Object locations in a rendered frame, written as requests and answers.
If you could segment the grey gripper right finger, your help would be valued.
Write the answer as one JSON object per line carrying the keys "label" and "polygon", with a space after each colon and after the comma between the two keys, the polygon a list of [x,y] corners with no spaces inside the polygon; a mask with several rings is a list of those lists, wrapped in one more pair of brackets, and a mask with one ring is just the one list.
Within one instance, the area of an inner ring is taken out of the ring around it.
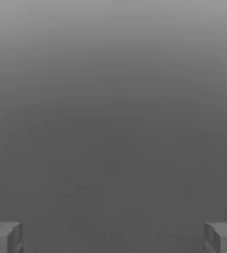
{"label": "grey gripper right finger", "polygon": [[203,248],[206,253],[227,253],[227,222],[204,224]]}

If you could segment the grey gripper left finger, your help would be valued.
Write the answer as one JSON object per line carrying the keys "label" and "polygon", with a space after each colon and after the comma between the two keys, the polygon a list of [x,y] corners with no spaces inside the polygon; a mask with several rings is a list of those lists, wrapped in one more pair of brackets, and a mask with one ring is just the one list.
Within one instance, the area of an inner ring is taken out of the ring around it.
{"label": "grey gripper left finger", "polygon": [[0,253],[24,253],[23,223],[0,221]]}

